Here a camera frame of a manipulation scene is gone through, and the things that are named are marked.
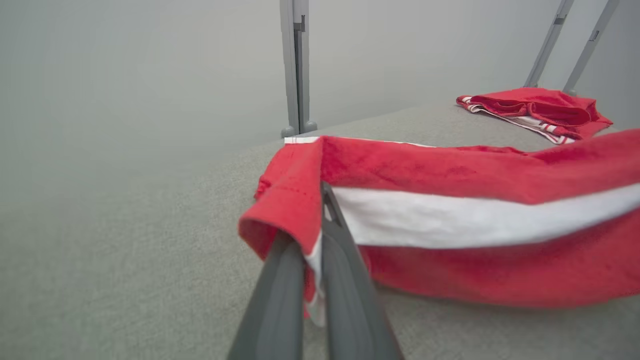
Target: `red fabric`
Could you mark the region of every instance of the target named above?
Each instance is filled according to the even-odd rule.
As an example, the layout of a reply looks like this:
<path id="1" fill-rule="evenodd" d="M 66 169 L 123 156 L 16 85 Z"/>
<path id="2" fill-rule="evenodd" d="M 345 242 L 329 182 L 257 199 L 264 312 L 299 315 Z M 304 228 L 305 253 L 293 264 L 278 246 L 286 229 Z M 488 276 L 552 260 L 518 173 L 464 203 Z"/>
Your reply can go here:
<path id="1" fill-rule="evenodd" d="M 509 147 L 428 148 L 322 137 L 285 145 L 241 217 L 239 234 L 264 259 L 276 229 L 312 252 L 321 223 L 320 180 L 540 204 L 640 181 L 640 129 L 522 152 Z M 551 241 L 480 249 L 360 247 L 372 277 L 412 293 L 526 307 L 566 307 L 640 293 L 640 209 Z M 315 292 L 307 276 L 305 298 Z"/>
<path id="2" fill-rule="evenodd" d="M 456 102 L 467 106 L 460 96 Z M 502 117 L 531 116 L 557 126 L 556 135 L 580 140 L 593 137 L 613 123 L 596 110 L 596 101 L 567 95 L 559 90 L 518 88 L 471 97 L 470 104 L 480 104 Z"/>

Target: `gray table surface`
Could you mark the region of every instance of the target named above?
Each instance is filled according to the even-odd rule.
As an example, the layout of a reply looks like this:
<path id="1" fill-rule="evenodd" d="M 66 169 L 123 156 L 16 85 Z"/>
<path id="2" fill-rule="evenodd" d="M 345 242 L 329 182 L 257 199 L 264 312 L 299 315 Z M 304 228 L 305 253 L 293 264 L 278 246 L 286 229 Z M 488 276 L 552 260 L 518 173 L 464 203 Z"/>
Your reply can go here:
<path id="1" fill-rule="evenodd" d="M 553 146 L 455 106 L 425 106 L 308 135 L 435 146 Z M 282 146 L 66 194 L 0 213 L 1 359 L 223 359 L 261 262 L 237 236 Z M 637 359 L 640 298 L 570 310 L 425 299 L 381 289 L 407 359 Z M 325 359 L 305 323 L 305 359 Z"/>

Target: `metal pole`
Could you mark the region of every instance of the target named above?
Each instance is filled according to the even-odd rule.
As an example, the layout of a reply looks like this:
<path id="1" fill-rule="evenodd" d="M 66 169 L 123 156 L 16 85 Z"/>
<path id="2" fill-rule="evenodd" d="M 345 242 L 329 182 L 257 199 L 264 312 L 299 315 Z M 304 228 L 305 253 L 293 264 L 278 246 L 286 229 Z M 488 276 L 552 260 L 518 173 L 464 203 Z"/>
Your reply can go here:
<path id="1" fill-rule="evenodd" d="M 317 130 L 309 120 L 309 1 L 280 0 L 289 126 L 282 137 Z"/>
<path id="2" fill-rule="evenodd" d="M 538 57 L 536 61 L 533 63 L 533 68 L 529 73 L 529 77 L 527 77 L 527 81 L 524 84 L 524 87 L 538 87 L 538 81 L 540 80 L 540 76 L 542 75 L 542 71 L 545 69 L 545 65 L 547 64 L 547 60 L 549 60 L 549 56 L 551 55 L 551 50 L 554 49 L 556 45 L 556 41 L 558 36 L 560 36 L 560 30 L 562 29 L 562 25 L 566 20 L 567 15 L 569 14 L 569 10 L 573 5 L 573 0 L 562 0 L 560 2 L 560 6 L 556 11 L 556 17 L 551 23 L 551 27 L 549 27 L 549 31 L 547 32 L 547 37 L 545 38 L 545 42 L 542 43 L 542 47 L 540 48 L 540 52 L 538 53 Z"/>
<path id="3" fill-rule="evenodd" d="M 613 16 L 613 13 L 616 11 L 616 7 L 618 7 L 619 2 L 620 0 L 609 0 L 604 6 L 604 10 L 602 10 L 602 14 L 600 14 L 600 18 L 598 19 L 598 22 L 596 22 L 596 26 L 593 28 L 591 36 L 589 36 L 589 40 L 587 40 L 587 44 L 584 46 L 582 54 L 580 54 L 580 58 L 578 58 L 578 62 L 575 63 L 573 71 L 571 71 L 571 75 L 569 75 L 569 80 L 566 81 L 564 89 L 562 90 L 564 93 L 572 96 L 577 95 L 575 85 L 578 83 L 584 68 L 587 66 L 587 62 L 589 62 L 591 54 L 593 54 L 598 41 L 602 38 L 602 33 L 607 27 L 609 20 L 611 20 L 611 16 Z"/>

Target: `folded red cloth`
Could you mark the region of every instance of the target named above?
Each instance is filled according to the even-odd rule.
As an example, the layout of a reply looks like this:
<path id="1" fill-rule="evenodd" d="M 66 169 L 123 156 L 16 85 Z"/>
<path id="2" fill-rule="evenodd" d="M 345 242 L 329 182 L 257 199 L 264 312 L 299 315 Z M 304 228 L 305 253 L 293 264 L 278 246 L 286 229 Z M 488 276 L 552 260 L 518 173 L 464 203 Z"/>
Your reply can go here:
<path id="1" fill-rule="evenodd" d="M 485 95 L 463 95 L 456 102 L 471 112 L 484 110 L 492 115 L 554 135 L 554 143 L 566 143 L 563 136 L 581 140 L 613 124 L 596 110 L 596 101 L 567 95 L 559 90 L 518 88 Z"/>
<path id="2" fill-rule="evenodd" d="M 277 230 L 300 244 L 318 323 L 321 181 L 387 286 L 525 307 L 640 293 L 640 129 L 538 152 L 286 138 L 239 234 L 263 259 Z"/>

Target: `white trim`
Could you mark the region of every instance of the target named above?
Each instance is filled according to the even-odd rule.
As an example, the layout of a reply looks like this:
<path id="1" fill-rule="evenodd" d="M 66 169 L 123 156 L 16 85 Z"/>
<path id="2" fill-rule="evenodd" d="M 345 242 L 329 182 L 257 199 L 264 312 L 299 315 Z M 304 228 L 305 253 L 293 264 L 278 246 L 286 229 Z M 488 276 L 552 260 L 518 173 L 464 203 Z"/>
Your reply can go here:
<path id="1" fill-rule="evenodd" d="M 314 244 L 314 248 L 311 250 L 309 255 L 304 255 L 309 267 L 316 274 L 316 289 L 320 291 L 321 295 L 324 296 L 324 291 L 322 289 L 322 230 L 318 234 L 316 238 L 316 243 Z"/>
<path id="2" fill-rule="evenodd" d="M 306 138 L 288 137 L 284 138 L 284 143 L 312 143 L 318 140 L 319 136 L 308 136 Z"/>
<path id="3" fill-rule="evenodd" d="M 305 301 L 307 313 L 316 326 L 324 327 L 326 323 L 326 301 L 317 288 L 310 302 Z"/>
<path id="4" fill-rule="evenodd" d="M 429 249 L 552 240 L 640 206 L 640 184 L 537 205 L 359 188 L 333 192 L 357 244 Z"/>
<path id="5" fill-rule="evenodd" d="M 464 97 L 462 99 L 463 102 L 469 104 L 471 102 L 471 97 Z M 563 135 L 555 135 L 553 133 L 553 130 L 556 129 L 557 126 L 554 125 L 550 125 L 548 126 L 547 130 L 544 130 L 544 127 L 547 125 L 546 123 L 531 117 L 531 116 L 521 116 L 521 117 L 503 117 L 497 114 L 494 114 L 490 111 L 488 111 L 487 109 L 484 108 L 484 106 L 482 104 L 471 104 L 467 106 L 467 110 L 472 112 L 472 113 L 477 113 L 480 111 L 483 111 L 491 116 L 497 117 L 498 119 L 502 119 L 505 120 L 506 122 L 509 122 L 510 124 L 516 125 L 516 126 L 520 126 L 523 127 L 525 129 L 531 130 L 531 131 L 535 131 L 536 133 L 544 136 L 545 138 L 547 138 L 549 141 L 551 141 L 552 143 L 556 144 L 556 145 L 560 145 L 563 143 L 563 138 L 565 136 Z M 571 139 L 571 138 L 567 138 L 567 141 L 565 141 L 564 143 L 572 143 L 575 140 Z"/>
<path id="6" fill-rule="evenodd" d="M 362 138 L 348 138 L 345 136 L 334 136 L 334 137 L 340 137 L 343 139 L 354 139 L 354 140 L 367 140 L 367 141 L 375 141 L 375 142 L 392 142 L 392 143 L 407 143 L 409 145 L 414 145 L 414 146 L 418 146 L 418 147 L 435 147 L 435 146 L 431 146 L 431 145 L 422 145 L 421 143 L 412 143 L 412 142 L 394 142 L 394 141 L 387 141 L 387 140 L 373 140 L 373 139 L 362 139 Z M 320 136 L 308 136 L 306 138 L 296 138 L 296 137 L 288 137 L 288 138 L 284 138 L 284 143 L 312 143 L 312 142 L 316 142 L 316 140 L 318 140 L 320 138 Z"/>

